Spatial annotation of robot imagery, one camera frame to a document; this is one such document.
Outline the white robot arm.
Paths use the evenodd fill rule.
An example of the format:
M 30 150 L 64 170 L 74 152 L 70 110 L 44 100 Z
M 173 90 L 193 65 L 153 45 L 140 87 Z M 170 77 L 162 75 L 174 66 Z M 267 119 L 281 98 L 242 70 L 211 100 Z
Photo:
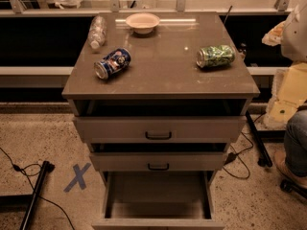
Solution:
M 262 38 L 269 46 L 281 46 L 281 55 L 292 61 L 287 70 L 277 70 L 272 82 L 264 124 L 284 127 L 307 101 L 307 0 L 300 2 L 285 21 Z

